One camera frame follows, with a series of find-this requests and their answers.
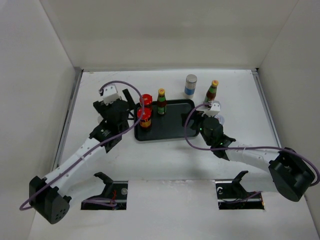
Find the yellow-cap sauce bottle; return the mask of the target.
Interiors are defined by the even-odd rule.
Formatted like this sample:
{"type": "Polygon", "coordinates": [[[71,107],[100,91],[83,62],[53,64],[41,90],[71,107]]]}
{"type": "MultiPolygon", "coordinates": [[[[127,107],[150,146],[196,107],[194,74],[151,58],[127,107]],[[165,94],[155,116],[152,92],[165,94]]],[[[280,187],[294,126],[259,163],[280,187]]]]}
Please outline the yellow-cap sauce bottle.
{"type": "Polygon", "coordinates": [[[157,97],[157,113],[159,115],[165,115],[167,111],[167,99],[165,96],[165,89],[160,88],[158,90],[158,97],[157,97]]]}
{"type": "Polygon", "coordinates": [[[213,80],[211,82],[211,85],[205,95],[205,98],[204,98],[204,103],[208,103],[210,101],[214,101],[215,98],[216,98],[216,95],[217,95],[217,88],[218,88],[218,85],[219,85],[219,81],[218,80],[213,80]]]}

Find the red-lid chili jar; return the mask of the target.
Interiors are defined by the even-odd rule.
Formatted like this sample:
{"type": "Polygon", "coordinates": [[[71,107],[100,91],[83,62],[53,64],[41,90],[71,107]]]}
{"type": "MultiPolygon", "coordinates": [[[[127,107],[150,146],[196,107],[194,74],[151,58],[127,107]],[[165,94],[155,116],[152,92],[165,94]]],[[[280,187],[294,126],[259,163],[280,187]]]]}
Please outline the red-lid chili jar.
{"type": "Polygon", "coordinates": [[[140,106],[144,105],[145,108],[148,108],[150,111],[153,110],[153,97],[150,94],[143,94],[142,98],[139,100],[140,106]]]}
{"type": "Polygon", "coordinates": [[[145,107],[144,110],[140,107],[137,110],[137,117],[140,118],[139,125],[143,130],[150,130],[152,127],[152,112],[149,108],[145,107]]]}

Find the red-lid chili jar front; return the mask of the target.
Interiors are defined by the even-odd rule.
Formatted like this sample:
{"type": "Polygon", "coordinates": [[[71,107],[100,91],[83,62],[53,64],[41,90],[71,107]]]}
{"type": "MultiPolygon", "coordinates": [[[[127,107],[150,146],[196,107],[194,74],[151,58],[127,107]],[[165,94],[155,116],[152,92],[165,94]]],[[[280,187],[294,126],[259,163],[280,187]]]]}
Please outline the red-lid chili jar front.
{"type": "Polygon", "coordinates": [[[152,127],[152,112],[149,108],[145,107],[144,110],[140,107],[137,110],[137,117],[140,118],[139,125],[143,130],[150,130],[152,127]]]}

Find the blue-label pepper jar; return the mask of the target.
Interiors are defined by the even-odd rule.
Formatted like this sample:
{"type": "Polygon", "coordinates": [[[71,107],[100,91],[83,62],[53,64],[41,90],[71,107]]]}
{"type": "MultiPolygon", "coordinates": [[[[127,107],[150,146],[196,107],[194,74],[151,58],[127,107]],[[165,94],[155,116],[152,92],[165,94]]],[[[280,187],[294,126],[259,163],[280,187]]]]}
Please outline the blue-label pepper jar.
{"type": "Polygon", "coordinates": [[[185,79],[184,95],[187,99],[192,99],[195,94],[197,76],[194,74],[188,74],[185,79]]]}

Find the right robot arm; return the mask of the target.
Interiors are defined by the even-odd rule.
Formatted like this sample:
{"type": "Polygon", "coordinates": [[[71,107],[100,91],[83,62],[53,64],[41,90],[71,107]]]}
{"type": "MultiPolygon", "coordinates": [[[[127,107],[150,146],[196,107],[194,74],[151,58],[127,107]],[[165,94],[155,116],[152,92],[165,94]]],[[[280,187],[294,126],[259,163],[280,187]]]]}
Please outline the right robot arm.
{"type": "Polygon", "coordinates": [[[247,146],[224,134],[223,126],[213,116],[196,109],[181,114],[186,128],[200,132],[203,140],[216,157],[229,162],[241,162],[270,174],[271,188],[286,199],[298,202],[308,188],[320,182],[320,172],[308,159],[291,148],[247,146]]]}

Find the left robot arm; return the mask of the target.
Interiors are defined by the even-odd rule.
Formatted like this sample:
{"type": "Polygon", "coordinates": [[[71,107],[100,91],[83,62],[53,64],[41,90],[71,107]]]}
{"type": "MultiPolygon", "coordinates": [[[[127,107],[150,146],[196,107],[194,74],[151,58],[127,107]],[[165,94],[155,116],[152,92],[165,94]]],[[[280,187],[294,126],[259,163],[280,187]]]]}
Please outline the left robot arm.
{"type": "Polygon", "coordinates": [[[128,119],[135,108],[135,102],[128,89],[122,92],[124,99],[120,97],[115,85],[104,87],[100,91],[103,100],[93,104],[102,121],[62,165],[42,178],[35,176],[29,182],[27,202],[50,224],[61,221],[73,204],[75,196],[70,192],[71,187],[92,176],[103,181],[95,187],[95,193],[100,199],[105,200],[112,195],[113,180],[102,172],[94,173],[90,167],[103,154],[110,152],[122,140],[122,136],[132,129],[128,119]]]}

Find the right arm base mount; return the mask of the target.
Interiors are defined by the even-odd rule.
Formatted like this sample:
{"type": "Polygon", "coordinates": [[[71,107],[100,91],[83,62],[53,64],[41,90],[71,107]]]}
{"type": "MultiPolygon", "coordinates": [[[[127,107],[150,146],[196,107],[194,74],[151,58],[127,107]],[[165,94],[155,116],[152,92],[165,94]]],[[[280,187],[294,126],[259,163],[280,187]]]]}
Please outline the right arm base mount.
{"type": "Polygon", "coordinates": [[[219,210],[264,210],[261,191],[247,191],[241,185],[247,170],[236,177],[215,181],[217,204],[219,210]]]}

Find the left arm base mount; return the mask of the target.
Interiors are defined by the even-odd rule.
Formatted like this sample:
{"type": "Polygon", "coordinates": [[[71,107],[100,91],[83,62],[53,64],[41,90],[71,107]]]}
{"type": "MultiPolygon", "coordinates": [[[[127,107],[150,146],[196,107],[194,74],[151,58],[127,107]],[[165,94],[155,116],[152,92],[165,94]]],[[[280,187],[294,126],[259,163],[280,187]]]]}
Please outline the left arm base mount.
{"type": "Polygon", "coordinates": [[[98,195],[93,195],[81,202],[81,210],[108,210],[118,211],[127,209],[128,181],[114,181],[102,172],[97,172],[94,177],[100,179],[104,188],[98,195]]]}

